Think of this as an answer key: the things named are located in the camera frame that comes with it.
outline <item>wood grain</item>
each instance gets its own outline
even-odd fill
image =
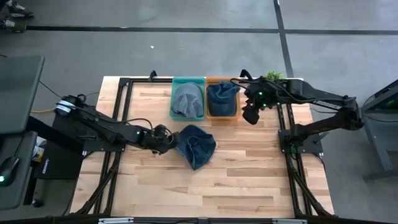
[[[119,77],[104,77],[103,80],[96,108],[108,116],[113,112],[118,82]],[[154,126],[163,124],[171,131],[181,131],[188,124],[195,124],[214,135],[215,153],[207,165],[193,171],[175,149],[159,156],[126,147],[119,167],[112,215],[293,217],[286,163],[277,140],[276,110],[261,111],[256,125],[242,118],[237,121],[172,121],[170,92],[171,84],[134,84],[128,118],[147,118]],[[243,105],[243,92],[239,94]],[[293,111],[296,123],[312,122],[308,105],[293,105]],[[134,124],[148,126],[143,121]],[[83,161],[72,212],[84,204],[98,185],[103,156],[104,153],[96,152]],[[303,163],[308,186],[333,213],[322,164],[312,155],[303,155]],[[301,190],[298,194],[304,211]]]

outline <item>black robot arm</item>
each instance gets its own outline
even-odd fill
[[[150,121],[144,118],[129,121],[145,120],[151,125],[150,129],[131,125],[127,121],[115,121],[96,111],[94,106],[87,105],[82,97],[84,95],[64,96],[57,103],[55,112],[66,116],[68,119],[79,121],[95,131],[97,135],[94,138],[99,138],[101,141],[111,145],[124,146],[128,144],[140,149],[150,149],[158,154],[163,154],[177,146],[179,140],[178,132],[171,133],[161,124],[152,128]]]
[[[355,97],[339,96],[325,91],[317,90],[310,84],[299,79],[284,79],[275,82],[266,80],[264,77],[255,80],[238,80],[241,83],[248,83],[244,94],[247,96],[247,105],[243,118],[256,124],[259,110],[272,108],[277,104],[304,104],[311,103],[335,110],[331,118],[316,121],[311,124],[295,124],[290,128],[290,135],[287,136],[291,144],[301,146],[310,135],[330,131],[337,128],[357,130],[362,128],[361,113]]]

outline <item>concrete floor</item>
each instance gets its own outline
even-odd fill
[[[272,0],[20,0],[36,13],[32,25],[277,28]],[[394,0],[280,0],[286,29],[397,30]],[[288,35],[294,77],[315,88],[357,96],[359,104],[397,79],[398,36]],[[0,31],[0,54],[46,57],[42,81],[58,94],[99,90],[105,75],[254,76],[285,71],[278,34]],[[57,97],[39,86],[35,110]],[[89,103],[95,104],[96,96]],[[314,113],[315,119],[324,114]],[[40,115],[46,123],[50,114]],[[364,130],[332,131],[322,141],[335,213],[398,222],[398,180],[364,183],[381,170]],[[42,208],[3,211],[0,219],[60,215],[73,182],[47,183]],[[60,189],[64,194],[58,198]]]

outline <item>green plant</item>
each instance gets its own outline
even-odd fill
[[[265,76],[266,80],[276,81],[280,80],[284,77],[282,72],[275,72],[273,70],[269,71],[268,74]]]

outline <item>crumpled towel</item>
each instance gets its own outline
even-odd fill
[[[205,165],[216,149],[216,141],[213,135],[207,134],[195,125],[188,125],[180,131],[180,142],[177,151],[180,152],[191,165],[197,170]]]
[[[212,116],[234,116],[236,114],[236,94],[240,87],[230,82],[207,86],[207,104]]]
[[[203,117],[203,92],[196,83],[184,83],[174,92],[172,111],[186,118]]]

